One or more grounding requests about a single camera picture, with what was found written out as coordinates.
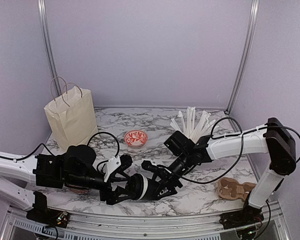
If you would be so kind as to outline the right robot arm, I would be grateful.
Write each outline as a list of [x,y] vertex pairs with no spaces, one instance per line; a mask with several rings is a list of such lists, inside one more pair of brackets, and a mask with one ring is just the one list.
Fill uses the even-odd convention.
[[257,216],[257,209],[261,209],[268,197],[279,188],[285,176],[296,170],[300,158],[296,156],[296,141],[290,134],[293,131],[293,128],[271,117],[267,123],[246,131],[202,136],[189,149],[185,149],[185,146],[190,139],[176,131],[164,144],[177,159],[170,166],[158,164],[154,168],[164,172],[164,181],[174,184],[184,178],[185,171],[199,163],[246,154],[269,154],[268,168],[248,195],[248,205],[237,214],[242,224],[248,224]]

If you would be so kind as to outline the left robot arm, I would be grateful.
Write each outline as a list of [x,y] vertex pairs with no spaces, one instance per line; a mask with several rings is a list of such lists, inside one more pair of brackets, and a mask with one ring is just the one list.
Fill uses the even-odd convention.
[[112,188],[112,183],[130,180],[125,170],[132,163],[128,154],[114,156],[105,162],[104,170],[93,164],[96,152],[88,145],[70,146],[63,154],[29,154],[27,156],[8,156],[0,152],[0,175],[28,181],[40,187],[61,189],[95,189],[100,199],[108,205],[134,199],[136,193],[121,186]]

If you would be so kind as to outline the black paper coffee cup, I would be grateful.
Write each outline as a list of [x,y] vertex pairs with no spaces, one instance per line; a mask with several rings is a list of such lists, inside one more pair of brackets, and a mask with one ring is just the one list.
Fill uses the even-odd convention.
[[150,186],[150,178],[144,177],[144,189],[141,197],[138,200],[157,201],[153,200],[153,196],[158,194],[158,186]]

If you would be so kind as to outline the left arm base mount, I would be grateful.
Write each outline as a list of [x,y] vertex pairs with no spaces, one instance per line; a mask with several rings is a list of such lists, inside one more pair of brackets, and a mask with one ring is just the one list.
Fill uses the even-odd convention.
[[32,209],[27,211],[26,218],[53,227],[66,228],[68,226],[70,214],[66,210],[56,210],[49,208],[47,197],[39,192],[34,193],[34,203]]

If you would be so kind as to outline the black plastic cup lid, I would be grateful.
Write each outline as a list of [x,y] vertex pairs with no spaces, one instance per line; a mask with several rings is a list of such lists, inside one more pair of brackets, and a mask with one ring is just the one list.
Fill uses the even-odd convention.
[[132,200],[138,200],[144,190],[144,176],[140,173],[134,174],[126,184],[126,189],[132,192]]

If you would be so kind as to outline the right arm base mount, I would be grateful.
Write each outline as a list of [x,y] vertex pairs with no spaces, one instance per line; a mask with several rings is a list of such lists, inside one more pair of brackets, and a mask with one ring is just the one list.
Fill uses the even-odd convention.
[[237,211],[222,213],[219,223],[225,230],[238,228],[254,223],[261,223],[264,220],[261,208],[255,208],[249,205],[246,200],[243,208]]

